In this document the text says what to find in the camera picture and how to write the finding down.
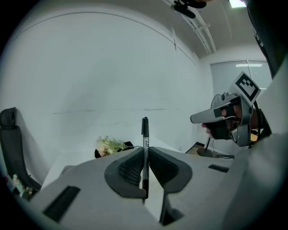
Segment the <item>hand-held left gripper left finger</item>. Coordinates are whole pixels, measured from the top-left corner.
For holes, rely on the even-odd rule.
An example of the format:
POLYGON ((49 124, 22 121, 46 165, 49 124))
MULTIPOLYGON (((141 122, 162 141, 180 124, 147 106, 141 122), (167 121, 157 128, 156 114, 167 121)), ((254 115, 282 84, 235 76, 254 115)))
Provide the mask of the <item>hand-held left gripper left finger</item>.
POLYGON ((108 165, 138 152, 140 149, 127 150, 79 164, 41 189, 30 204, 43 213, 67 186, 75 186, 80 192, 57 226, 69 230, 159 230, 162 225, 141 199, 121 197, 104 178, 108 165))

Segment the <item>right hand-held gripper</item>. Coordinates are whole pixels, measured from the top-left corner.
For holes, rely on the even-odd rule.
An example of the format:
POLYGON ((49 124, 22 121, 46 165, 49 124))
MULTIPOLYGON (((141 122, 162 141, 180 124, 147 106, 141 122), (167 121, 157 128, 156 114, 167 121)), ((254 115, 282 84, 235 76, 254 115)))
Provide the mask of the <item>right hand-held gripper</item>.
POLYGON ((228 138, 239 147, 252 144, 251 121, 253 107, 261 90, 257 84, 242 71, 232 82, 228 92, 221 96, 222 109, 226 110, 223 116, 221 108, 211 108, 190 116, 193 124, 214 123, 225 121, 228 138))

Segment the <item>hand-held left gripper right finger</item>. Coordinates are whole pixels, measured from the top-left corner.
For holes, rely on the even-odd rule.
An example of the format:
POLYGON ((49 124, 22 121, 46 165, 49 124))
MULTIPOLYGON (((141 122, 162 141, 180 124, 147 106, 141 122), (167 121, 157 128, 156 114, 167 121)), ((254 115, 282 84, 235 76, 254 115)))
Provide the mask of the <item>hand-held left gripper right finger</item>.
POLYGON ((232 159, 149 150, 148 210, 162 226, 194 213, 225 177, 232 159))

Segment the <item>person's right hand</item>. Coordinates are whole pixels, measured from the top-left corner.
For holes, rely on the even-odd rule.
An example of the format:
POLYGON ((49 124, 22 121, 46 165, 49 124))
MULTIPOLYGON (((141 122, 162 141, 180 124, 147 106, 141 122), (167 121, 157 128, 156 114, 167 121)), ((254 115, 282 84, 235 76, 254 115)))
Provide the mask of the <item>person's right hand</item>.
POLYGON ((237 122, 234 119, 225 119, 214 123, 204 123, 210 134, 216 140, 232 139, 230 131, 236 128, 237 122))

